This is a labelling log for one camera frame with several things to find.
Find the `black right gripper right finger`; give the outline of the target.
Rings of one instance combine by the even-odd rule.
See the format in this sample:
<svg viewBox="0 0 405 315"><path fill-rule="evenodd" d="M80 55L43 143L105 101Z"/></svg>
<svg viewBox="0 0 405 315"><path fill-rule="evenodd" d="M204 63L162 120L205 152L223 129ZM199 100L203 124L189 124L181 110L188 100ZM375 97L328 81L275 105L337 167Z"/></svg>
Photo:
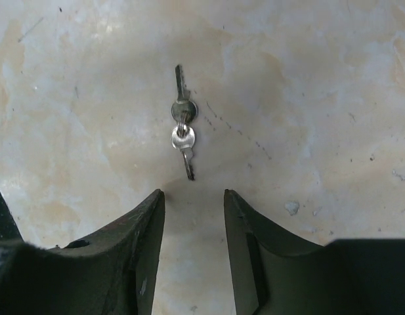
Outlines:
<svg viewBox="0 0 405 315"><path fill-rule="evenodd" d="M405 239L321 246L224 193L238 314L405 314Z"/></svg>

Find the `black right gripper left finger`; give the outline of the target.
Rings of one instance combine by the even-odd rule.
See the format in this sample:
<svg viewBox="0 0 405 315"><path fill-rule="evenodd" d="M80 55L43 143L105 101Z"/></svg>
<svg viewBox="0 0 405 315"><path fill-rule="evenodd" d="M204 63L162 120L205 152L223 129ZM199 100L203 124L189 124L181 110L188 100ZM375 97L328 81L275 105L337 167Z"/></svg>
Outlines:
<svg viewBox="0 0 405 315"><path fill-rule="evenodd" d="M63 248L0 240L0 314L150 314L164 222L154 190Z"/></svg>

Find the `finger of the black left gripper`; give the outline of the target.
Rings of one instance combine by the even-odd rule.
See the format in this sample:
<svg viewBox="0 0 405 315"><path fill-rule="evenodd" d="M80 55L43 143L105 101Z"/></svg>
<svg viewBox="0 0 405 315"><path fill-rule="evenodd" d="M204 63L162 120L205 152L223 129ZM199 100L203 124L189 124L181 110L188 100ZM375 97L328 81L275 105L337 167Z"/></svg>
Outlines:
<svg viewBox="0 0 405 315"><path fill-rule="evenodd" d="M0 241L8 240L23 241L23 238L6 201L0 193Z"/></svg>

